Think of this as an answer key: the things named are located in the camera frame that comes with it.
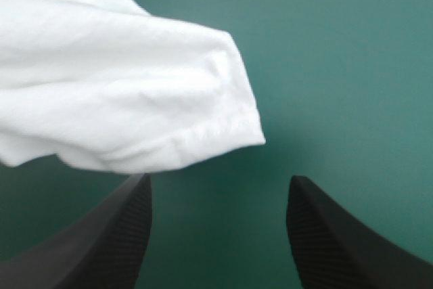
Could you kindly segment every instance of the white cloth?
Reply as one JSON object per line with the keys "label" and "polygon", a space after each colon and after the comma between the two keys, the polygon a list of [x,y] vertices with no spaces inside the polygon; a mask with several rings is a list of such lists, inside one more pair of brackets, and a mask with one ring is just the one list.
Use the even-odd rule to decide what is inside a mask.
{"label": "white cloth", "polygon": [[0,161],[178,169],[265,142],[230,35],[133,0],[0,0]]}

